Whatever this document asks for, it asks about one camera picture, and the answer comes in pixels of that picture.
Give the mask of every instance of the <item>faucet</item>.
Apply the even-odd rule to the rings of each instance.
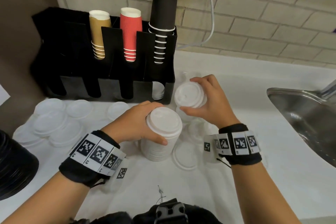
[[[317,95],[323,100],[328,100],[336,95],[336,80],[326,86],[323,90],[317,92]]]

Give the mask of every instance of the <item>hand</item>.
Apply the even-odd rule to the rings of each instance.
[[[153,132],[146,124],[146,116],[163,104],[145,101],[123,113],[115,121],[103,127],[101,131],[108,134],[117,143],[148,139],[155,143],[167,145],[167,140]]]
[[[190,81],[197,82],[203,87],[207,96],[207,102],[200,108],[181,106],[180,109],[183,112],[189,116],[203,118],[218,128],[240,123],[233,113],[224,91],[213,74],[203,78],[191,78]]]

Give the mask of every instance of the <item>person's left hand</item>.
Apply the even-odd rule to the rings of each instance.
[[[153,132],[146,124],[146,116],[163,104],[150,101],[142,102],[124,112],[115,121],[103,127],[101,131],[108,134],[117,143],[148,139],[155,143],[167,145],[167,140]]]

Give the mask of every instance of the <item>red ribbed cup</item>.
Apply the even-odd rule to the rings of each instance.
[[[137,31],[142,31],[141,11],[129,7],[122,8],[120,28],[123,30],[124,57],[133,62],[136,58]]]

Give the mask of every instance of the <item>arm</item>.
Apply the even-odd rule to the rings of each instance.
[[[117,143],[146,138],[167,145],[164,137],[145,124],[146,116],[162,104],[149,101],[127,110],[101,130]],[[57,172],[34,195],[23,203],[2,224],[67,224],[75,218],[89,187],[73,182]]]
[[[201,117],[218,129],[240,123],[215,76],[192,78],[191,81],[204,88],[207,103],[200,108],[181,107],[182,111]],[[250,166],[236,164],[231,168],[245,224],[301,223],[261,162]]]

